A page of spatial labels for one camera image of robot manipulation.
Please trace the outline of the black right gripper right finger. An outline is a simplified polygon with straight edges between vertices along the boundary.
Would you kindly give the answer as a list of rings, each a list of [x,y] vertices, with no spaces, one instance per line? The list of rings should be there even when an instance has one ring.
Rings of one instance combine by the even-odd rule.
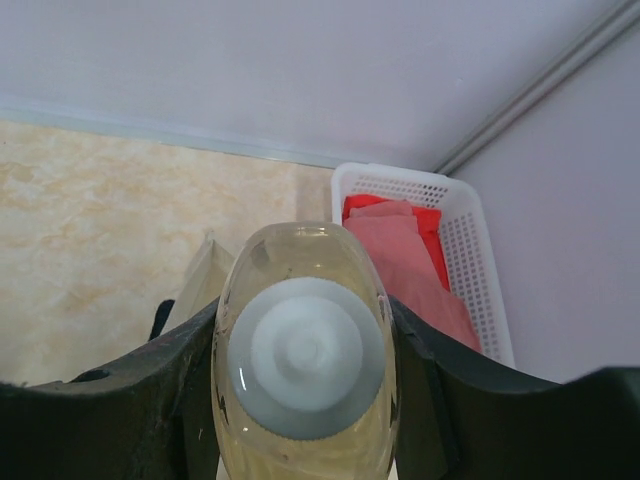
[[[639,370],[556,384],[442,334],[398,300],[401,479],[636,479]]]

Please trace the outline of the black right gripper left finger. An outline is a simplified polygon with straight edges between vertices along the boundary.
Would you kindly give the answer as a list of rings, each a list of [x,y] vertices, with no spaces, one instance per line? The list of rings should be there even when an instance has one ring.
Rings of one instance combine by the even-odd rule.
[[[70,382],[1,386],[4,479],[213,479],[217,305]]]

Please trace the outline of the clear yellow bottle white cap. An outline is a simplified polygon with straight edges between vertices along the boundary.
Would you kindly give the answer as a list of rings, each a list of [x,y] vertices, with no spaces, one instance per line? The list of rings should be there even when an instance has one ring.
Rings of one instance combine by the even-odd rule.
[[[264,227],[218,302],[211,395],[232,479],[385,479],[400,392],[395,325],[360,242],[323,222]]]

